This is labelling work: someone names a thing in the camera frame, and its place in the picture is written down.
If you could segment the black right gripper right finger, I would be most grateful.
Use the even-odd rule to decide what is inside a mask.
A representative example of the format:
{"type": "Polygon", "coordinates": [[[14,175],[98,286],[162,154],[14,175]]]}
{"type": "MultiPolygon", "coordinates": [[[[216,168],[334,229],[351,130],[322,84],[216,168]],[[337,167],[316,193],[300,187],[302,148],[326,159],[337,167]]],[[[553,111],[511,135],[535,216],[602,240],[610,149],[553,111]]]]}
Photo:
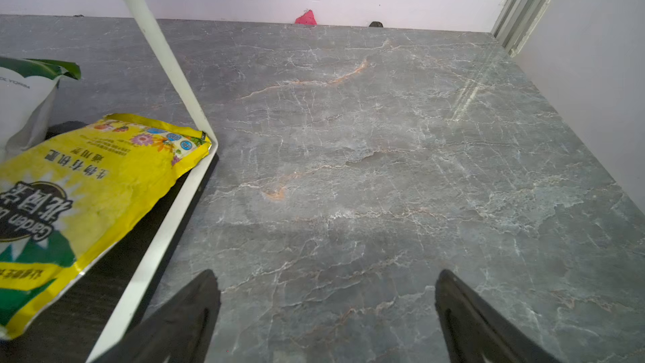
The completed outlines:
{"type": "Polygon", "coordinates": [[[438,313],[452,362],[556,362],[452,271],[435,285],[438,313]]]}

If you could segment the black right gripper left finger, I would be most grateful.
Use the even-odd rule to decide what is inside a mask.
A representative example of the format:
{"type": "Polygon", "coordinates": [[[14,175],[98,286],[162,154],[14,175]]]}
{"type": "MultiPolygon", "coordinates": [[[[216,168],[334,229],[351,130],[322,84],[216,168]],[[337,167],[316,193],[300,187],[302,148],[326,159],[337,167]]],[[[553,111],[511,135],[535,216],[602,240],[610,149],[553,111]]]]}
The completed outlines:
{"type": "Polygon", "coordinates": [[[200,272],[97,362],[203,362],[221,308],[218,279],[200,272]]]}

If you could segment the white fertilizer bag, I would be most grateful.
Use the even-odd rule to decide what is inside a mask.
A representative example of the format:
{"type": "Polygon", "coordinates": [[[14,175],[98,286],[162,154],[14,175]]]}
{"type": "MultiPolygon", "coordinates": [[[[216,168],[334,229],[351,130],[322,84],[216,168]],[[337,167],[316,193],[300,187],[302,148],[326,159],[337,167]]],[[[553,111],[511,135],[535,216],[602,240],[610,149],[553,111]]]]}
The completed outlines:
{"type": "Polygon", "coordinates": [[[62,77],[82,78],[73,62],[1,58],[1,161],[45,140],[62,77]]]}

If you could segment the yellow fertilizer bag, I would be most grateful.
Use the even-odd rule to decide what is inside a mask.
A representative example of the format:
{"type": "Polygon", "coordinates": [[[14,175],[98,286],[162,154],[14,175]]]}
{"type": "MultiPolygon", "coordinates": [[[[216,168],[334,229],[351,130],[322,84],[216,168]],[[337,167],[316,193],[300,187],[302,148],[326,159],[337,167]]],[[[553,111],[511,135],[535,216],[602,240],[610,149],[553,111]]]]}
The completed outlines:
{"type": "Polygon", "coordinates": [[[36,316],[208,156],[203,131],[110,114],[1,165],[1,337],[36,316]]]}

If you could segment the red artificial rose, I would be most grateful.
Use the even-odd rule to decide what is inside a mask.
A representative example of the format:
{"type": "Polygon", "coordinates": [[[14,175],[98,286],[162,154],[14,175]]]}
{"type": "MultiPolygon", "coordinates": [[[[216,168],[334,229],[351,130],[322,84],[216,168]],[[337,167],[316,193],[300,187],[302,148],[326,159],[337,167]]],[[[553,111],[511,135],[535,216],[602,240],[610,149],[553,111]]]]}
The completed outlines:
{"type": "Polygon", "coordinates": [[[315,18],[314,12],[312,10],[307,10],[302,16],[298,17],[295,20],[296,25],[317,25],[317,20],[315,18]]]}

